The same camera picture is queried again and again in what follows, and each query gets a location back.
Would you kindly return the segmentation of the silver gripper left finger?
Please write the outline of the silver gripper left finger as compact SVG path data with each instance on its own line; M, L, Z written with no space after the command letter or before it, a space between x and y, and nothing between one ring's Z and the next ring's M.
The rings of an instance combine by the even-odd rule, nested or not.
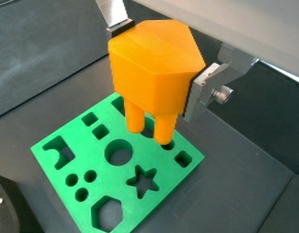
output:
M135 26L135 21L128 17L123 0L95 0L107 23L111 37L116 37Z

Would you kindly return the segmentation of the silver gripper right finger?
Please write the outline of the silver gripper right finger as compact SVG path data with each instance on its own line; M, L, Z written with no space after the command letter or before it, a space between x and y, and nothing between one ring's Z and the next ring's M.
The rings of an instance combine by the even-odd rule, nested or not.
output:
M221 63L213 63L193 80L183 112L187 123L198 119L213 101L227 102L234 92L227 84L247 74L258 58L222 43L218 60Z

